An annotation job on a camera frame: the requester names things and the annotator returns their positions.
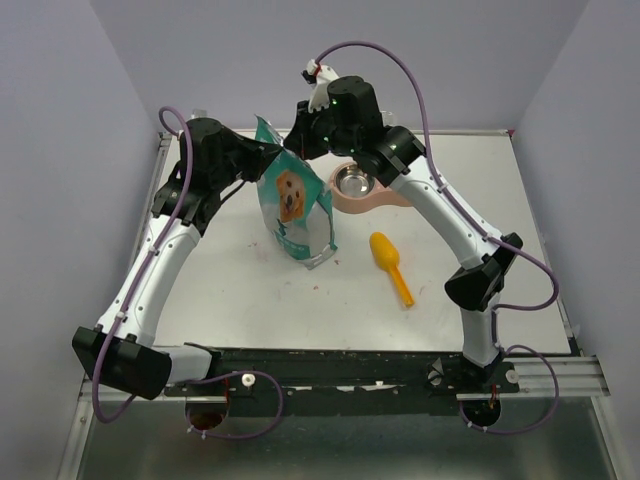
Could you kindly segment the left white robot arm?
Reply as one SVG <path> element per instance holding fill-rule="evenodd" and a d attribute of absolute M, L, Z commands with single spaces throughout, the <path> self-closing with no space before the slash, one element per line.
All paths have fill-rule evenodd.
<path fill-rule="evenodd" d="M 152 400 L 169 384 L 187 381 L 201 395 L 222 380 L 203 348 L 158 350 L 160 316 L 186 259 L 238 181 L 256 182 L 281 153 L 200 117 L 186 123 L 178 140 L 180 158 L 153 198 L 138 256 L 115 299 L 92 328 L 80 327 L 72 348 L 97 385 Z"/>

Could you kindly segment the yellow plastic scoop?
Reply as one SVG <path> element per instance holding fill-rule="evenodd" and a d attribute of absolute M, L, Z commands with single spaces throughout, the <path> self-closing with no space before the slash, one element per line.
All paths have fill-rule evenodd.
<path fill-rule="evenodd" d="M 400 256 L 396 247 L 381 232 L 371 234 L 369 246 L 376 265 L 390 276 L 404 307 L 413 307 L 415 301 L 400 272 Z"/>

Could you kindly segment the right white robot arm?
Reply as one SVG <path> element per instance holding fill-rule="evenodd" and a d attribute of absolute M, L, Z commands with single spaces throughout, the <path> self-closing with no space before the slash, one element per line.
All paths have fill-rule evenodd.
<path fill-rule="evenodd" d="M 303 160 L 331 153 L 353 159 L 367 175 L 406 199 L 447 243 L 459 269 L 445 292 L 459 307 L 463 325 L 460 379 L 480 392 L 496 380 L 503 358 L 492 309 L 523 242 L 503 235 L 464 206 L 428 165 L 426 146 L 407 128 L 383 120 L 373 86 L 359 76 L 327 80 L 307 76 L 311 96 L 298 103 L 286 149 Z"/>

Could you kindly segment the teal dog food bag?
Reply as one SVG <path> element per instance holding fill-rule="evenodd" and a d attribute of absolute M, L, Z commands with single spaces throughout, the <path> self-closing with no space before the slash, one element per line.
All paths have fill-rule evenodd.
<path fill-rule="evenodd" d="M 289 257 L 313 269 L 335 253 L 332 193 L 308 163 L 282 150 L 257 194 L 267 230 Z"/>

